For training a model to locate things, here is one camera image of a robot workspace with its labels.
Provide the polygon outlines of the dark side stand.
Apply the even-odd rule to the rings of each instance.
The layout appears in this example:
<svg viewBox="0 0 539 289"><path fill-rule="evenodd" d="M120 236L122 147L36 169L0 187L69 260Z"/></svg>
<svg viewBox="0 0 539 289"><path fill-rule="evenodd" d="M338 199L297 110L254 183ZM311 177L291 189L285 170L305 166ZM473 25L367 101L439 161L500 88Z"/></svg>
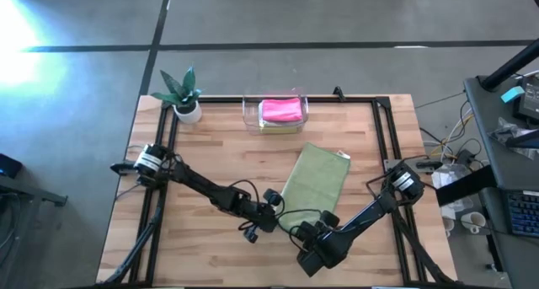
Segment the dark side stand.
<svg viewBox="0 0 539 289"><path fill-rule="evenodd" d="M22 169L20 161L0 153L0 289L5 289L8 284L20 245L41 203L49 201L55 206L67 203L66 195L18 180Z"/></svg>

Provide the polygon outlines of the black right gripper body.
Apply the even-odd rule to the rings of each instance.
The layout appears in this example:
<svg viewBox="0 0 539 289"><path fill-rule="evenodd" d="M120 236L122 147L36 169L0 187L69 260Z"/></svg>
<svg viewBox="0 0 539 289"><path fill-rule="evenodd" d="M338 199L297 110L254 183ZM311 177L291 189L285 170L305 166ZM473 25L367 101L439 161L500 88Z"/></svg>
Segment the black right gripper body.
<svg viewBox="0 0 539 289"><path fill-rule="evenodd" d="M296 234L302 242L301 251L315 252L317 259L323 262L325 268L334 268L346 258L356 237L356 228L332 230L302 222Z"/></svg>

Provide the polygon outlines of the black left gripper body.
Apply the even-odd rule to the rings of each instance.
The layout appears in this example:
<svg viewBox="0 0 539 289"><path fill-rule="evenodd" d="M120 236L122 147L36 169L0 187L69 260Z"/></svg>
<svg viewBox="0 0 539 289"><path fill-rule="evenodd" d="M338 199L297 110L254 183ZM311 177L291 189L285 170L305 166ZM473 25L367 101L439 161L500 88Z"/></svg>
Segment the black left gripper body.
<svg viewBox="0 0 539 289"><path fill-rule="evenodd" d="M272 233L277 227L275 209L265 202L252 202L249 205L248 220L251 222L250 228L254 227L265 233Z"/></svg>

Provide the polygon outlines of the yellow microfiber towel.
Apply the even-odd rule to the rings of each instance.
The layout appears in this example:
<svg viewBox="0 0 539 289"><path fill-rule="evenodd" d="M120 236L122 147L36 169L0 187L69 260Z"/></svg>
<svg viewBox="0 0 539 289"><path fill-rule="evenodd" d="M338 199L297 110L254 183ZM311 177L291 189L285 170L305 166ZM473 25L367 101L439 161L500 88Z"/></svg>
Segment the yellow microfiber towel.
<svg viewBox="0 0 539 289"><path fill-rule="evenodd" d="M261 126L261 134L295 134L299 132L301 126Z"/></svg>

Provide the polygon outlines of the blue sticky note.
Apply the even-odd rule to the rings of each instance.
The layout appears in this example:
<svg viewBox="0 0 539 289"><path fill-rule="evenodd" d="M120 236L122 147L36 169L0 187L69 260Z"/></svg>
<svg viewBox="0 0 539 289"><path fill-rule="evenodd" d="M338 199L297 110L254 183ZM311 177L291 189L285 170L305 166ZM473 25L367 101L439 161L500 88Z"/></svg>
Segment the blue sticky note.
<svg viewBox="0 0 539 289"><path fill-rule="evenodd" d="M508 89L505 93L503 93L500 98L504 103L512 102L516 99L518 99L522 94L525 93L525 90L521 86L515 86L513 88Z"/></svg>

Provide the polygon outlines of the sage green teal-edged towel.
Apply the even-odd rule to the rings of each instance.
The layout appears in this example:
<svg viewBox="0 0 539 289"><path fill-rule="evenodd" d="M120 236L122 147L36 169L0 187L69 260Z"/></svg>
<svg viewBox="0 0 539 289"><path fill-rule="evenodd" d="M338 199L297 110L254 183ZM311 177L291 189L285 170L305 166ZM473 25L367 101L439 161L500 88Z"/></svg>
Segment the sage green teal-edged towel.
<svg viewBox="0 0 539 289"><path fill-rule="evenodd" d="M322 211L333 212L349 170L349 159L306 143L281 192L283 230L290 232L302 222L314 224Z"/></svg>

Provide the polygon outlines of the grey office desk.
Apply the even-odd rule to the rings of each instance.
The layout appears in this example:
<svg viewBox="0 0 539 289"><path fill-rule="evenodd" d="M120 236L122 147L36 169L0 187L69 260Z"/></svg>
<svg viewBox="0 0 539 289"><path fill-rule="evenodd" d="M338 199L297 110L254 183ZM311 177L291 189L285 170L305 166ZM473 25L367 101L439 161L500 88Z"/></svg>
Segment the grey office desk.
<svg viewBox="0 0 539 289"><path fill-rule="evenodd" d="M499 118L520 127L526 125L512 116L512 106L500 98L514 85L509 80L489 92L481 87L477 78L464 81L467 99L483 139L483 149L497 183L481 190L480 197L490 217L490 225L496 230L494 241L498 255L513 289L539 289L539 238L511 234L509 213L504 208L507 192L529 190L539 193L539 157L531 160L488 135L497 129Z"/></svg>

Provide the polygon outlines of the clear plastic bin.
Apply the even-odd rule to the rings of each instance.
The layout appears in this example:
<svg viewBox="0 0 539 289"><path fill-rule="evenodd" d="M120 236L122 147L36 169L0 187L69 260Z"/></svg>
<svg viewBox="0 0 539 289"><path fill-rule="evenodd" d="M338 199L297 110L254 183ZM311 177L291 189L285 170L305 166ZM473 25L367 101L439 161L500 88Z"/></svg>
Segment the clear plastic bin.
<svg viewBox="0 0 539 289"><path fill-rule="evenodd" d="M254 135L274 135L274 134L261 134L259 131L259 122L258 122L258 106L259 103L265 99L294 99L298 98L302 102L302 114L303 119L299 121L291 122L271 122L264 121L265 126L301 126L302 128L307 123L309 119L309 104L306 96L302 95L293 95L293 96L254 96L254 97L243 97L243 122L247 130Z"/></svg>

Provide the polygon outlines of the pink microfiber towel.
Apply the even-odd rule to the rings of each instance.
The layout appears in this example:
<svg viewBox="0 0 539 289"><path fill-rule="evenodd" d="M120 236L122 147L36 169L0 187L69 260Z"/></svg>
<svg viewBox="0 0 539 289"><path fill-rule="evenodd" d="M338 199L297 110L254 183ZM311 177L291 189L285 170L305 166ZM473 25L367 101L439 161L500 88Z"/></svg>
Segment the pink microfiber towel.
<svg viewBox="0 0 539 289"><path fill-rule="evenodd" d="M298 98L265 99L262 101L262 119L271 122L302 120L302 102Z"/></svg>

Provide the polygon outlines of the black desk device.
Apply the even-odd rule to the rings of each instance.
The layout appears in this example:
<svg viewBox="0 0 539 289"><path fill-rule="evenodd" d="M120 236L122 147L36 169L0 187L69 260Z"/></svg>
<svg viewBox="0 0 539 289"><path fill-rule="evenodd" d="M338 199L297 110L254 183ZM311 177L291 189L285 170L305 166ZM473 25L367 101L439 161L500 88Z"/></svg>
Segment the black desk device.
<svg viewBox="0 0 539 289"><path fill-rule="evenodd" d="M514 103L513 116L539 125L539 77L525 77L520 82L524 93Z"/></svg>

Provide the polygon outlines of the black slanted pole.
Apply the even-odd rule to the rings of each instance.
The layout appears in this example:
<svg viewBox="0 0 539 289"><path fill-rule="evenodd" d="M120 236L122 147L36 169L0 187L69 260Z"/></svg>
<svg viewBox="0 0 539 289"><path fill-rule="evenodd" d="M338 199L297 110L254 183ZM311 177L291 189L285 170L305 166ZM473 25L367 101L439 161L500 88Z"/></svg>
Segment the black slanted pole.
<svg viewBox="0 0 539 289"><path fill-rule="evenodd" d="M480 81L483 89L493 92L503 81L539 57L539 38L513 56L495 72Z"/></svg>

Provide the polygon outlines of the black keyboard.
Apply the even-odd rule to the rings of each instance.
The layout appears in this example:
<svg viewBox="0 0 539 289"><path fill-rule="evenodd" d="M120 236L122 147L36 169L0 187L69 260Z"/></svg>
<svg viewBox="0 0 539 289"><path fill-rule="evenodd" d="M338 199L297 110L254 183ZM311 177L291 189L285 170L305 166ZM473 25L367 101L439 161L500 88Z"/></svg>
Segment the black keyboard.
<svg viewBox="0 0 539 289"><path fill-rule="evenodd" d="M505 200L511 232L539 238L539 192L509 192Z"/></svg>

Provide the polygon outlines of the large white mug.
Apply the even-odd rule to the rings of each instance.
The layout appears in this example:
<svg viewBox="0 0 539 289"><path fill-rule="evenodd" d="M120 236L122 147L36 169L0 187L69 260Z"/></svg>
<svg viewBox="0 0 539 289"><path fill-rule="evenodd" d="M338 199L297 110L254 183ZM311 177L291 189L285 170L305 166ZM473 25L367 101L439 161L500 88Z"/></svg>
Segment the large white mug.
<svg viewBox="0 0 539 289"><path fill-rule="evenodd" d="M460 222L471 234L479 234L481 229L486 226L487 220L482 213L472 211L462 215Z"/></svg>

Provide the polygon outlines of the black power adapter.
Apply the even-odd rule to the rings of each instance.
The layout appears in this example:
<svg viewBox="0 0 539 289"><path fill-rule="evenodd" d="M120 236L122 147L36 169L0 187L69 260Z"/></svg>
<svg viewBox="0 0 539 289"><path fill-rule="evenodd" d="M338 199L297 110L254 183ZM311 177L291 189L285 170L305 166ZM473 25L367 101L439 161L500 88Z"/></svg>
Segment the black power adapter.
<svg viewBox="0 0 539 289"><path fill-rule="evenodd" d="M467 149L461 150L456 155L456 163L464 166L469 166L475 161L475 154L471 153Z"/></svg>

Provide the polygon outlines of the grey metal base plate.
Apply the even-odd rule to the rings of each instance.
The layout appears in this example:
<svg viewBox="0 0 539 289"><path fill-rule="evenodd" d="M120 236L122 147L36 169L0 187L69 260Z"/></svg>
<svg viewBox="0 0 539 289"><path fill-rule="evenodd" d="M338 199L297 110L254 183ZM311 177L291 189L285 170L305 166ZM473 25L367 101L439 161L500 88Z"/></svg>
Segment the grey metal base plate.
<svg viewBox="0 0 539 289"><path fill-rule="evenodd" d="M386 169L397 166L401 159L385 159L383 164ZM431 174L440 168L443 163L429 158L410 158L404 161L415 173Z"/></svg>
<svg viewBox="0 0 539 289"><path fill-rule="evenodd" d="M110 166L110 169L119 176L137 173L135 163L130 160L125 160L121 163L114 163Z"/></svg>

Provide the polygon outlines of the black aluminium table frame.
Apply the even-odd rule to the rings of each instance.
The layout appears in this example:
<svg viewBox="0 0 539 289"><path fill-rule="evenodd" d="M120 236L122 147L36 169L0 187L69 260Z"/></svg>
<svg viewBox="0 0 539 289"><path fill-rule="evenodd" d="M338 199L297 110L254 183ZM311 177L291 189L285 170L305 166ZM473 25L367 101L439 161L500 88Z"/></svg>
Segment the black aluminium table frame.
<svg viewBox="0 0 539 289"><path fill-rule="evenodd" d="M350 172L336 207L347 221L370 200L365 182L383 171L385 159L424 152L412 98L407 94L315 95L309 119L291 135L254 135L243 122L238 96L201 99L202 118L193 125L173 125L173 113L149 96L140 99L131 132L128 158L142 145L161 142L175 150L192 169L210 180L245 190L280 190L306 143L351 157ZM281 231L261 233L249 243L240 221L219 212L202 195L183 185L165 191L136 187L127 175L120 180L97 281L109 278L143 229L144 220L163 199L163 223L155 243L147 244L128 287L243 286L278 289L304 286L399 286L417 275L414 254L398 242L392 219L385 217L363 233L347 259L331 270L309 277L296 262L296 247Z"/></svg>

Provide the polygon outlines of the white plant pot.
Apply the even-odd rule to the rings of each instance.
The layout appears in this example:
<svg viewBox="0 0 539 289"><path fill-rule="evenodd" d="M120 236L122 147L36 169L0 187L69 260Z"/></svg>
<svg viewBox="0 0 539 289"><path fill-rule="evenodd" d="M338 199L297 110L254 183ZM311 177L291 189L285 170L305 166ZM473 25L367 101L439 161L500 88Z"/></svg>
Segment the white plant pot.
<svg viewBox="0 0 539 289"><path fill-rule="evenodd" d="M187 106L173 106L174 113L185 124L194 124L201 119L202 109L198 101Z"/></svg>

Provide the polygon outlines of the white crumpled plastic bag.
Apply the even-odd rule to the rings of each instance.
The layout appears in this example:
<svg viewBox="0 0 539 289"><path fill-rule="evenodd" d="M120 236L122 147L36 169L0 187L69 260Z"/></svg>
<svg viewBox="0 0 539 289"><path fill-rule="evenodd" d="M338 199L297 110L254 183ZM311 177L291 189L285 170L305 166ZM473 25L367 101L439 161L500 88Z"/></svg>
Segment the white crumpled plastic bag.
<svg viewBox="0 0 539 289"><path fill-rule="evenodd" d="M461 164L443 164L432 175L433 186L438 190L441 187L451 184L465 175L470 174L468 167ZM446 218L456 220L456 214L473 208L473 200L470 196L465 196L453 201L448 205L440 207L441 215Z"/></svg>

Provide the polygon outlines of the grey crumpled bag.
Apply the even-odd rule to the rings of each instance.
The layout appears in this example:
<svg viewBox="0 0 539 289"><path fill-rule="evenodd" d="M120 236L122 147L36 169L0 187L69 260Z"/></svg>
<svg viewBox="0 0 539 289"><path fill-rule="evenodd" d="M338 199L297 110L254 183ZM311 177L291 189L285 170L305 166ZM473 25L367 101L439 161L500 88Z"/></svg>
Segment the grey crumpled bag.
<svg viewBox="0 0 539 289"><path fill-rule="evenodd" d="M497 128L489 132L488 136L512 152L531 160L539 156L539 127L522 128L499 117Z"/></svg>

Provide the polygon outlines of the green snake plant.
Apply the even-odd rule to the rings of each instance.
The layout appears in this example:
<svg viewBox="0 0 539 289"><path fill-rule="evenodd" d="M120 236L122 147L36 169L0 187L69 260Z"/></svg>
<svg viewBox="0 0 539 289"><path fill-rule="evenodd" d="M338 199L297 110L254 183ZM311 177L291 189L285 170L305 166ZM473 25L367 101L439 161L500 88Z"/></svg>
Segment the green snake plant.
<svg viewBox="0 0 539 289"><path fill-rule="evenodd" d="M160 74L168 90L167 94L155 92L151 96L163 102L175 105L177 108L190 107L195 104L202 91L196 87L195 69L189 67L180 82L167 72L161 70Z"/></svg>

